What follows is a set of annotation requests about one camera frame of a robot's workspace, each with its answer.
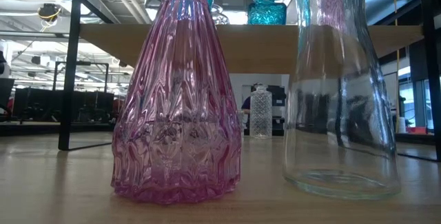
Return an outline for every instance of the glass vase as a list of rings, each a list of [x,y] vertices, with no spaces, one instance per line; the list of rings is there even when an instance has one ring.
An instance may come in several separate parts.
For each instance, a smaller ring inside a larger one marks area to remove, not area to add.
[[[170,204],[234,190],[236,111],[207,0],[163,0],[115,127],[115,192]]]
[[[212,16],[214,24],[216,25],[227,25],[229,24],[229,19],[226,15],[222,14],[223,8],[217,4],[213,5]]]
[[[285,178],[308,192],[378,199],[400,191],[384,80],[365,0],[296,0]]]
[[[212,11],[214,0],[207,0],[208,2],[208,10]]]
[[[253,0],[248,7],[248,24],[251,25],[285,25],[287,23],[287,6],[276,3],[276,0]]]

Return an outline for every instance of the table surface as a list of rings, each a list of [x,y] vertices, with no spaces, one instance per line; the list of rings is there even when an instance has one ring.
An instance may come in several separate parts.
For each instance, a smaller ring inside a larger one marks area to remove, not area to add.
[[[160,206],[110,187],[110,146],[59,152],[56,135],[0,137],[0,223],[441,223],[441,166],[400,157],[402,192],[345,201],[298,190],[282,177],[283,140],[245,139],[242,180],[221,200]],[[110,133],[73,134],[75,142]]]

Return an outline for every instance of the red object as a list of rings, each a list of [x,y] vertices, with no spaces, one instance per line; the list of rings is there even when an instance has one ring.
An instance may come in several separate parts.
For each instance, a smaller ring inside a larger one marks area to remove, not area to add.
[[[6,107],[7,107],[8,109],[10,109],[11,112],[14,110],[14,99],[13,99],[13,98],[9,99],[9,101],[8,101],[8,105],[7,105]]]
[[[406,128],[408,134],[427,134],[426,127]]]

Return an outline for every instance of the glass jar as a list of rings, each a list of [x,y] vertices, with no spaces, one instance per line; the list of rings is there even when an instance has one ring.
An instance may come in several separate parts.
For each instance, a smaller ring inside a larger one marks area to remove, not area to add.
[[[248,24],[251,25],[285,25],[287,23],[287,6],[276,3],[276,0],[253,0],[248,7]]]
[[[222,7],[220,7],[217,4],[213,5],[212,8],[212,16],[213,16],[213,21],[214,24],[216,25],[227,25],[229,24],[229,19],[226,15],[222,14]]]
[[[269,139],[273,132],[272,93],[260,85],[251,93],[249,135],[257,139]]]
[[[388,97],[365,0],[296,0],[300,37],[287,102],[284,176],[308,192],[400,191]]]

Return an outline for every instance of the pink glass vase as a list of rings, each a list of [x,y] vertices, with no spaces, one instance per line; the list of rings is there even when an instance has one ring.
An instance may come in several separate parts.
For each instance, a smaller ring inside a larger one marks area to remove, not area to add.
[[[170,204],[234,190],[236,110],[207,0],[163,0],[115,127],[115,192]]]

